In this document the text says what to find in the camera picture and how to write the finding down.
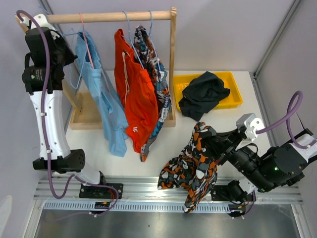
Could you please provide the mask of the bright orange shorts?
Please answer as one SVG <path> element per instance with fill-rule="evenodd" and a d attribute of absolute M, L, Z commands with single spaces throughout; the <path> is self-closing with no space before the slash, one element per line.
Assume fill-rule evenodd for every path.
<path fill-rule="evenodd" d="M 159 117 L 154 86 L 148 72 L 135 61 L 122 29 L 115 32 L 114 42 L 116 90 L 128 122 L 125 132 L 133 141 L 134 151 L 141 153 Z"/>

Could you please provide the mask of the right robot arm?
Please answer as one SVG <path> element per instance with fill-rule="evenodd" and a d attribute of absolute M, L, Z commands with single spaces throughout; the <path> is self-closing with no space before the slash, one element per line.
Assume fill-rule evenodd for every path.
<path fill-rule="evenodd" d="M 317 142 L 308 129 L 295 136 L 297 142 L 305 145 L 306 149 L 300 149 L 287 141 L 281 146 L 270 147 L 262 156 L 251 149 L 254 143 L 239 149 L 237 146 L 242 140 L 240 134 L 236 129 L 203 140 L 218 166 L 229 162 L 243 175 L 243 178 L 234 179 L 227 185 L 215 185 L 211 190 L 214 201 L 236 204 L 254 201 L 255 191 L 264 193 L 279 186 L 292 186 L 305 176 L 303 170 L 317 159 Z"/>

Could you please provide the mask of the orange grey camo shorts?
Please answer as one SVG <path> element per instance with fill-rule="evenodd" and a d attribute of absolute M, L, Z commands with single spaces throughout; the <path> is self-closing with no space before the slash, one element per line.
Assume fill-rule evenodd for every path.
<path fill-rule="evenodd" d="M 188 144 L 159 174 L 158 190 L 181 187 L 188 192 L 184 213 L 193 212 L 217 181 L 217 164 L 204 143 L 207 137 L 215 134 L 211 126 L 201 121 L 196 123 Z"/>

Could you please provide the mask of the pink wire hanger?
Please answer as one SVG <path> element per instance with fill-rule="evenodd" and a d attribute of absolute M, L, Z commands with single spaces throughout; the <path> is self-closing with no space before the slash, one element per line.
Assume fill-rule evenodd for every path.
<path fill-rule="evenodd" d="M 84 20 L 83 20 L 83 16 L 82 16 L 82 13 L 78 13 L 79 16 L 80 16 L 80 19 L 81 19 L 81 24 L 82 24 L 82 29 L 83 29 L 83 37 L 84 37 L 84 41 L 85 41 L 85 44 L 86 44 L 86 48 L 87 48 L 87 53 L 88 53 L 88 56 L 89 56 L 89 61 L 90 61 L 90 64 L 91 64 L 91 67 L 92 69 L 94 69 L 94 63 L 93 63 L 93 60 L 92 60 L 92 57 L 91 57 L 91 53 L 90 53 L 90 49 L 89 49 L 89 44 L 88 44 L 88 41 L 87 41 L 87 37 L 86 37 L 86 33 L 85 33 L 85 27 L 84 27 Z M 110 92 L 110 88 L 109 88 L 109 84 L 106 80 L 106 75 L 105 75 L 105 72 L 104 72 L 104 69 L 102 68 L 102 76 L 104 77 L 105 79 L 105 82 L 106 82 L 106 88 L 108 90 L 108 92 Z"/>

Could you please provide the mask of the dark navy shorts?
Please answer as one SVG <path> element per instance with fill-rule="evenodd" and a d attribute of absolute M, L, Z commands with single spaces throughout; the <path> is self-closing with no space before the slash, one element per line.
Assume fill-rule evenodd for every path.
<path fill-rule="evenodd" d="M 194 78 L 182 91 L 182 99 L 178 105 L 183 116 L 200 121 L 204 114 L 214 109 L 230 92 L 219 77 L 206 71 Z"/>

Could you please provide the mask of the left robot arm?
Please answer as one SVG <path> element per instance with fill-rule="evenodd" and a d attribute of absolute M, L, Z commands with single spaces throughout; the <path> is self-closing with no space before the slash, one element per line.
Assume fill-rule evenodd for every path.
<path fill-rule="evenodd" d="M 62 122 L 63 68 L 77 56 L 63 37 L 48 27 L 28 30 L 25 41 L 30 52 L 25 56 L 22 81 L 35 110 L 41 144 L 33 168 L 74 173 L 83 182 L 92 184 L 90 193 L 94 197 L 103 198 L 107 194 L 103 173 L 86 163 L 82 149 L 70 149 Z"/>

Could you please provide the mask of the light blue mesh shorts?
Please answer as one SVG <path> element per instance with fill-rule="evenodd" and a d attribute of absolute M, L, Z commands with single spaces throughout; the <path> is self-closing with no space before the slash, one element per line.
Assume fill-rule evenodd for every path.
<path fill-rule="evenodd" d="M 76 55 L 78 56 L 77 63 L 80 67 L 83 66 L 82 78 L 100 113 L 103 133 L 105 139 L 108 140 L 109 151 L 115 156 L 123 157 L 127 151 L 125 140 L 128 136 L 125 130 L 128 127 L 128 122 L 120 98 L 108 74 L 104 71 L 110 92 L 106 88 L 106 82 L 102 76 L 103 65 L 97 46 L 92 36 L 87 31 L 85 33 L 94 69 L 92 69 L 89 61 L 83 30 L 80 30 L 77 35 L 75 46 Z"/>

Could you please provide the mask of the teal orange patterned shorts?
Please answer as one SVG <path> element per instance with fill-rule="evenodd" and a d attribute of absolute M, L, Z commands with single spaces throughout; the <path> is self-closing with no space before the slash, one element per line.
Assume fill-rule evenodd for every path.
<path fill-rule="evenodd" d="M 138 25 L 134 33 L 133 43 L 142 66 L 147 70 L 158 104 L 158 119 L 153 132 L 147 142 L 141 147 L 140 159 L 145 162 L 151 145 L 155 142 L 162 129 L 168 113 L 171 110 L 172 102 L 167 83 L 167 71 L 159 59 L 154 44 L 151 40 L 151 33 L 146 31 L 142 25 Z"/>

